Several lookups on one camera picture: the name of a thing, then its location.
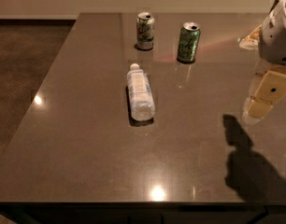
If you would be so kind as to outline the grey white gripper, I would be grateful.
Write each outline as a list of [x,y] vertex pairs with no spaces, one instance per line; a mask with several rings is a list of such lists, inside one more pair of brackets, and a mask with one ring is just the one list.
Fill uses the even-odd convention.
[[[258,49],[258,44],[262,59],[286,65],[286,0],[275,0],[262,26],[257,26],[239,42],[246,50]],[[267,69],[250,86],[250,96],[245,103],[245,115],[250,119],[263,119],[286,95],[286,66],[283,65]]]

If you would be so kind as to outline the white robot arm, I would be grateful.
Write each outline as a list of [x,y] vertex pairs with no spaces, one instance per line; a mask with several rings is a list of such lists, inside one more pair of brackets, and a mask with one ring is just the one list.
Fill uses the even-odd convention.
[[249,96],[243,105],[245,122],[257,123],[286,95],[286,0],[275,0],[263,23],[239,46],[259,52]]

